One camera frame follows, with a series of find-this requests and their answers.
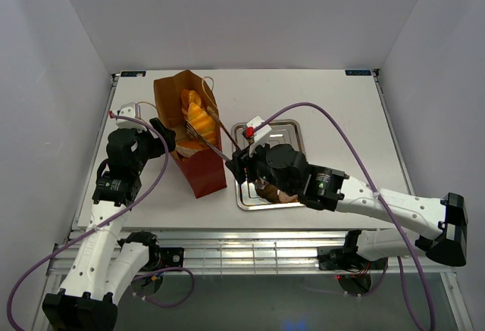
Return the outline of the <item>steel serving tongs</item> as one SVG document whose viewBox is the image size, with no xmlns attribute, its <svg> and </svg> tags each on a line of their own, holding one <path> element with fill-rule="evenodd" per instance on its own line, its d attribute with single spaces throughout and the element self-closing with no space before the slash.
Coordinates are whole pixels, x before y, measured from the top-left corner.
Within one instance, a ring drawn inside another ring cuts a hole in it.
<svg viewBox="0 0 485 331">
<path fill-rule="evenodd" d="M 190 103 L 186 116 L 186 131 L 189 135 L 197 138 L 205 146 L 214 151 L 224 161 L 229 161 L 218 145 L 220 144 L 220 129 L 222 129 L 232 142 L 235 142 L 216 113 L 211 108 L 203 108 L 196 103 Z"/>
</svg>

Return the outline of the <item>brown red paper bag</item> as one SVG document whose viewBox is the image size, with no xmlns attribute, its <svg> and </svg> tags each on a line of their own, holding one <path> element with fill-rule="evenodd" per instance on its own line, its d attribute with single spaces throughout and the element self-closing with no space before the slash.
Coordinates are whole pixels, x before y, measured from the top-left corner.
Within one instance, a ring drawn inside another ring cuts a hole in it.
<svg viewBox="0 0 485 331">
<path fill-rule="evenodd" d="M 198 141 L 186 131 L 186 117 L 181 111 L 180 93 L 184 89 L 195 90 L 202 97 L 203 108 L 211 107 L 218 112 L 217 103 L 205 79 L 190 70 L 156 79 L 153 83 L 155 106 L 160 121 L 176 133 L 176 142 L 184 139 Z M 221 130 L 219 149 L 222 149 Z M 188 181 L 194 196 L 201 198 L 227 187 L 223 159 L 207 147 L 190 158 L 172 153 L 176 165 Z"/>
</svg>

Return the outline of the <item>striped orange croissant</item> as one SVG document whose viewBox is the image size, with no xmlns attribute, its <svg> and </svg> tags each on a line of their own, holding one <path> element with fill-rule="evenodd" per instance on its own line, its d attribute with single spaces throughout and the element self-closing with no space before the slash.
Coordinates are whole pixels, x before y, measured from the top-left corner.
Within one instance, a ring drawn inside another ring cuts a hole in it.
<svg viewBox="0 0 485 331">
<path fill-rule="evenodd" d="M 212 145 L 217 144 L 216 123 L 212 117 L 196 104 L 189 106 L 189 124 Z"/>
</svg>

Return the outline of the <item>long twisted glazed bread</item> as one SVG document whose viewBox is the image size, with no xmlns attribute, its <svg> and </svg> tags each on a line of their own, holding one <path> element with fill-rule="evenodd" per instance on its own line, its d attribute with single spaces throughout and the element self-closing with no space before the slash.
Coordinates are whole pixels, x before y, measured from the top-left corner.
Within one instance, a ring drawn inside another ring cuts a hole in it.
<svg viewBox="0 0 485 331">
<path fill-rule="evenodd" d="M 191 104 L 196 104 L 200 108 L 203 108 L 202 97 L 195 90 L 184 89 L 180 93 L 180 100 L 181 100 L 181 111 L 182 111 L 184 117 L 188 116 L 189 106 Z"/>
</svg>

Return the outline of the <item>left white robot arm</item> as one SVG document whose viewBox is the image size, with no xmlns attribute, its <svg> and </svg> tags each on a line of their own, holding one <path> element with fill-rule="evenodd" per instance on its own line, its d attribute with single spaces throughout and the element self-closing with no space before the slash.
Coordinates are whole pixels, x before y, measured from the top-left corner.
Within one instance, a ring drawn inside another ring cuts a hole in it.
<svg viewBox="0 0 485 331">
<path fill-rule="evenodd" d="M 73 265 L 55 293 L 45 295 L 42 311 L 55 330 L 112 330 L 120 297 L 141 271 L 161 263 L 156 236 L 120 232 L 132 205 L 142 196 L 141 173 L 154 158 L 168 158 L 175 132 L 158 118 L 148 123 L 122 119 L 108 135 L 107 157 L 96 172 L 89 226 Z"/>
</svg>

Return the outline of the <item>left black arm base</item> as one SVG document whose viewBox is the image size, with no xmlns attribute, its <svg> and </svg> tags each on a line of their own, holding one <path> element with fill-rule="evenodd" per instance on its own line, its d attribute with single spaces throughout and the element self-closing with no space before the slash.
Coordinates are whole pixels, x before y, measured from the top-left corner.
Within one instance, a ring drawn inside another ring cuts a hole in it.
<svg viewBox="0 0 485 331">
<path fill-rule="evenodd" d="M 168 267 L 183 267 L 184 255 L 184 248 L 155 246 L 149 250 L 149 262 L 145 265 L 145 270 L 153 271 Z"/>
</svg>

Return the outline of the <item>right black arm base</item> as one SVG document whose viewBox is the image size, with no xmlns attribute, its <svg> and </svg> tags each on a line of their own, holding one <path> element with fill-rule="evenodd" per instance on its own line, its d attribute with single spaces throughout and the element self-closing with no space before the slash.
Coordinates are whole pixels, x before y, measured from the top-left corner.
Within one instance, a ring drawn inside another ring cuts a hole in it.
<svg viewBox="0 0 485 331">
<path fill-rule="evenodd" d="M 387 258 L 370 261 L 357 254 L 355 248 L 317 248 L 317 259 L 320 270 L 343 270 L 360 273 L 364 270 L 382 270 Z"/>
</svg>

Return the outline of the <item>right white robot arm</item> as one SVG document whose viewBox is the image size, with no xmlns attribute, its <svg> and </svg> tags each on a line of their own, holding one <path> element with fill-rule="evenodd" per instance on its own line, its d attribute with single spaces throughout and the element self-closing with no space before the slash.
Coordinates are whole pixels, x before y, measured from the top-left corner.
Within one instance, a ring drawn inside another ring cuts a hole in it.
<svg viewBox="0 0 485 331">
<path fill-rule="evenodd" d="M 235 151 L 226 162 L 239 184 L 265 181 L 318 211 L 360 214 L 394 225 L 387 230 L 353 230 L 344 246 L 325 260 L 337 268 L 421 251 L 442 265 L 466 264 L 468 218 L 461 195 L 425 198 L 372 189 L 341 170 L 309 164 L 291 145 L 259 145 Z"/>
</svg>

